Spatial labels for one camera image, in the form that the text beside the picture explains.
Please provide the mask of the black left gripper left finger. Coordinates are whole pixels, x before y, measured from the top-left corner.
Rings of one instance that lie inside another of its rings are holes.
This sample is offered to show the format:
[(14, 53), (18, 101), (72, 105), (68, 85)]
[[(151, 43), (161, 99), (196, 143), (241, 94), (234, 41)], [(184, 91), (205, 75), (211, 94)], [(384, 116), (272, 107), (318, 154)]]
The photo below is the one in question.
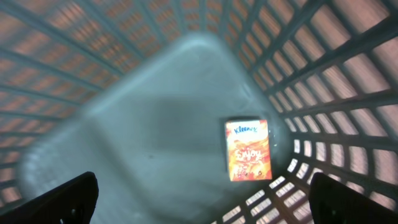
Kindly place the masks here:
[(85, 172), (1, 215), (1, 223), (89, 224), (98, 195), (99, 188), (95, 174)]

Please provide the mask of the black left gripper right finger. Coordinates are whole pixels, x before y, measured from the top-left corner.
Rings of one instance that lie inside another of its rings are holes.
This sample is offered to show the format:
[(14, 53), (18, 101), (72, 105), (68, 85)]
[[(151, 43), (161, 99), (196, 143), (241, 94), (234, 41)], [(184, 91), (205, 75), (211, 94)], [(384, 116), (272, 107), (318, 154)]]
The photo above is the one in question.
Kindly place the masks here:
[(308, 202), (315, 224), (397, 224), (397, 214), (364, 195), (317, 172)]

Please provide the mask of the orange kleenex tissue pack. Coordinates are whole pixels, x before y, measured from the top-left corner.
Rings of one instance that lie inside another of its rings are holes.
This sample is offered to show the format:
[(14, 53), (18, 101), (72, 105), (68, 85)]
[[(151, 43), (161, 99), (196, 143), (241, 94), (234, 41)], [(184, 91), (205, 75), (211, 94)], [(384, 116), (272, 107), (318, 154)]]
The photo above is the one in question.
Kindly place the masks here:
[(271, 180), (271, 150), (267, 120), (227, 121), (224, 129), (230, 181)]

